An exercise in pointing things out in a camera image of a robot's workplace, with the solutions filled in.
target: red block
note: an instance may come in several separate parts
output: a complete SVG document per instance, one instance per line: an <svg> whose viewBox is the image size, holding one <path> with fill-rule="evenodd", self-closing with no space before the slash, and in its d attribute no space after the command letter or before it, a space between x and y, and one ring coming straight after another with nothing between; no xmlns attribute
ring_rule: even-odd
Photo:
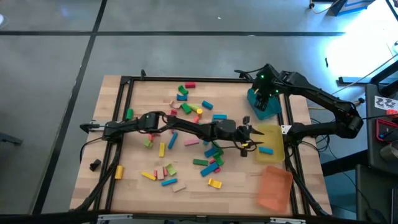
<svg viewBox="0 0 398 224"><path fill-rule="evenodd" d="M195 84L195 83L192 83L192 82L188 82L188 83L185 83L185 87L186 87L186 88L195 88L195 87L196 87L196 84Z"/></svg>

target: wooden tabletop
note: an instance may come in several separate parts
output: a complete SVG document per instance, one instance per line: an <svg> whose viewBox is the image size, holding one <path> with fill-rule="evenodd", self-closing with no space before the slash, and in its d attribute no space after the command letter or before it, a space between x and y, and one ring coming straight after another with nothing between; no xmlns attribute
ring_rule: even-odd
<svg viewBox="0 0 398 224"><path fill-rule="evenodd" d="M107 75L104 77L98 96L93 119L110 121L112 118L120 76ZM169 102L175 100L179 82L134 82L131 108L134 117L140 117L149 111L162 110L169 113ZM214 105L212 111L204 110L201 123L210 122L213 114L227 114L237 125L242 124L242 118L249 115L251 124L278 124L277 116L265 121L259 121L253 113L246 99L246 92L251 84L247 83L197 83L195 89L189 89L188 103L201 104L206 100ZM124 106L126 94L122 100ZM310 124L310 117L305 98L290 97L295 122ZM284 121L287 121L283 109ZM182 109L178 111L179 118L192 121L194 113L186 115ZM98 138L102 132L90 133L88 141ZM256 203L259 189L259 178L267 164L259 164L255 160L255 153L249 153L247 158L240 157L237 149L225 149L224 165L221 172L212 173L206 177L200 175L202 166L192 164L193 159L206 159L203 152L210 148L201 142L194 146L183 145L186 139L196 137L178 132L178 138L172 150L166 149L165 156L159 157L159 143L167 144L171 132L166 131L155 137L152 149L147 149L143 142L147 136L139 133L128 133L124 137L123 150L119 165L124 167L122 180L116 181L113 195L112 212L128 213L169 213L190 215L276 215L275 212L260 207ZM305 138L315 144L313 138ZM230 146L230 142L218 141L221 146ZM89 170L90 163L95 159L102 160L106 147L105 141L99 141L86 146L83 160L76 180L75 191L70 208L79 206L85 197L98 183L100 168L95 172ZM318 152L304 144L299 146L305 183L324 210L331 213L325 181L318 157ZM185 182L187 188L173 193L171 186L162 187L160 181L153 181L141 176L141 171L153 173L156 166L166 166L172 163L177 171L173 178ZM284 169L284 163L272 164ZM208 186L208 179L222 181L221 189ZM104 208L108 185L104 187L100 208ZM303 213L300 191L296 189L299 212ZM287 215L291 213L290 204Z"/></svg>

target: blue block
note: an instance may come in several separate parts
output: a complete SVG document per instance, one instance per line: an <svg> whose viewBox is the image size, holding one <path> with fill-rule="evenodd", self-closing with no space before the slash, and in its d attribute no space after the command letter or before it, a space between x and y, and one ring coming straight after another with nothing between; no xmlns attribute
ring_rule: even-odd
<svg viewBox="0 0 398 224"><path fill-rule="evenodd" d="M205 156L206 156L206 158L209 158L210 156L214 155L216 152L218 152L217 148L213 146L213 147L211 147L211 149L209 149L205 152Z"/></svg>
<svg viewBox="0 0 398 224"><path fill-rule="evenodd" d="M178 133L176 131L174 131L173 137L171 138L169 145L167 146L168 149L173 148L173 145L174 145L174 142L175 142L175 139L177 138L177 136L178 136Z"/></svg>
<svg viewBox="0 0 398 224"><path fill-rule="evenodd" d="M257 118L260 121L282 112L282 108L280 107L278 99L274 96L269 98L268 105L267 105L267 108L265 111L261 111L261 110L257 109L254 106L254 104L256 102L256 96L257 96L257 94L254 94L254 90L250 88L248 90L247 99L248 99L248 102L249 102L250 106L252 107L254 113L256 114Z"/></svg>
<svg viewBox="0 0 398 224"><path fill-rule="evenodd" d="M169 184L176 183L176 182L177 182L177 178L174 178L174 179L171 179L171 180L166 180L166 181L162 182L162 186L167 186Z"/></svg>
<svg viewBox="0 0 398 224"><path fill-rule="evenodd" d="M188 96L187 95L180 96L180 95L177 94L177 100L178 101L187 101L188 100Z"/></svg>
<svg viewBox="0 0 398 224"><path fill-rule="evenodd" d="M266 148L266 147L259 147L259 151L261 153L265 153L265 154L268 154L268 155L274 155L274 150Z"/></svg>
<svg viewBox="0 0 398 224"><path fill-rule="evenodd" d="M210 164L208 167L204 168L200 171L202 177L206 177L209 173L213 172L218 168L218 164L216 162Z"/></svg>
<svg viewBox="0 0 398 224"><path fill-rule="evenodd" d="M213 120L216 119L226 119L226 115L225 114L213 114Z"/></svg>
<svg viewBox="0 0 398 224"><path fill-rule="evenodd" d="M201 105L202 105L204 108L206 108L206 109L209 109L209 110L213 109L213 105L212 105L211 103L205 101L205 100L203 100L203 102L201 103Z"/></svg>

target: metal stand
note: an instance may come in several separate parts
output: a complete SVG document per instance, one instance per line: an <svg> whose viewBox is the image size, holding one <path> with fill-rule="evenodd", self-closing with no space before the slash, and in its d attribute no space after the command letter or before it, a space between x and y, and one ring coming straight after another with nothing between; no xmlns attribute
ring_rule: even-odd
<svg viewBox="0 0 398 224"><path fill-rule="evenodd" d="M20 146L22 144L22 140L12 137L8 134L0 133L0 141L2 142L10 142L16 146Z"/></svg>

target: orange tray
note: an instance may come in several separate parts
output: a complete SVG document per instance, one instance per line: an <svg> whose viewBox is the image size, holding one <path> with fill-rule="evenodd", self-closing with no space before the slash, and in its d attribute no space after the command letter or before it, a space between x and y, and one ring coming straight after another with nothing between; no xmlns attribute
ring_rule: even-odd
<svg viewBox="0 0 398 224"><path fill-rule="evenodd" d="M258 204L285 213L290 200L293 175L286 170L267 166L262 171Z"/></svg>

